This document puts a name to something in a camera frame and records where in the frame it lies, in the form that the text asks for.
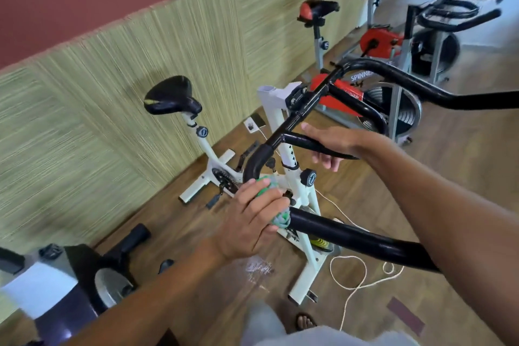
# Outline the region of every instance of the black bike seat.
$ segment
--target black bike seat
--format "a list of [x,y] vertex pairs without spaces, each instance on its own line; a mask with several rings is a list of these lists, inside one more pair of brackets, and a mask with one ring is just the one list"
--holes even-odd
[[334,11],[339,11],[339,3],[328,0],[305,0],[299,8],[298,21],[306,27],[323,26],[324,17]]
[[189,78],[175,75],[160,81],[151,88],[144,98],[144,108],[153,115],[189,112],[197,115],[202,105],[191,97],[192,87]]

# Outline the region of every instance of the person's left hand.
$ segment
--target person's left hand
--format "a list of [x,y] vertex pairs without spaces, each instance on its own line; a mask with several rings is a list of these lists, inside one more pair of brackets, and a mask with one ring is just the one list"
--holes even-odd
[[269,184],[268,178],[251,179],[230,202],[224,222],[211,237],[226,260],[255,255],[276,234],[278,227],[269,222],[289,207],[290,200],[282,197],[281,189],[269,189],[256,197]]

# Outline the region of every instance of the seat post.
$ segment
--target seat post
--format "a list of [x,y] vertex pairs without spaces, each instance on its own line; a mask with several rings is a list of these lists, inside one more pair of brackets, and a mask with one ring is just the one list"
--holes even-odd
[[[189,131],[191,131],[193,137],[198,140],[198,145],[200,145],[207,157],[209,159],[218,161],[218,156],[213,151],[213,148],[211,148],[211,145],[209,145],[209,142],[206,139],[209,133],[207,127],[198,126],[198,124],[196,123],[196,117],[192,118],[192,114],[189,112],[182,112],[182,118],[187,123],[187,127],[189,128]],[[202,128],[207,129],[207,132],[205,134],[200,133]]]

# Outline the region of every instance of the foot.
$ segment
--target foot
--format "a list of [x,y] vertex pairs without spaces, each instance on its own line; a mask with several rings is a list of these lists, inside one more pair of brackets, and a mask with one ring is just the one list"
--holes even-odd
[[317,327],[315,320],[308,313],[298,313],[295,317],[295,328],[298,331],[308,330]]

